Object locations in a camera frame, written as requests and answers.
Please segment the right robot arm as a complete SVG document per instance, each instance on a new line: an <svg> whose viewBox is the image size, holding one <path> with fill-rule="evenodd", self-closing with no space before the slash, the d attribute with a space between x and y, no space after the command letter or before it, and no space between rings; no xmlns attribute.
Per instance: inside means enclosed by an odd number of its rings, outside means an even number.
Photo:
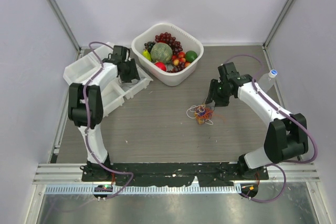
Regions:
<svg viewBox="0 0 336 224"><path fill-rule="evenodd" d="M308 136L306 118L292 114L271 99L253 80L241 75L229 62L218 67L219 78L210 82L206 103L228 106L231 97L247 104L267 127L262 147L243 154L237 161L237 173L250 179L266 165L278 164L307 153Z"/></svg>

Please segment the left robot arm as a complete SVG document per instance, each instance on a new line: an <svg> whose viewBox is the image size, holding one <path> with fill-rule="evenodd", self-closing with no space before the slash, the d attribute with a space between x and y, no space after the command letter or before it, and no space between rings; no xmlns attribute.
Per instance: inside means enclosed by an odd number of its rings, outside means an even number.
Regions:
<svg viewBox="0 0 336 224"><path fill-rule="evenodd" d="M101 92L116 78L126 83L139 81L135 60L105 58L85 81L69 86L68 117L81 132L88 153L86 165L81 167L85 181L105 182L113 173L101 134L104 114Z"/></svg>

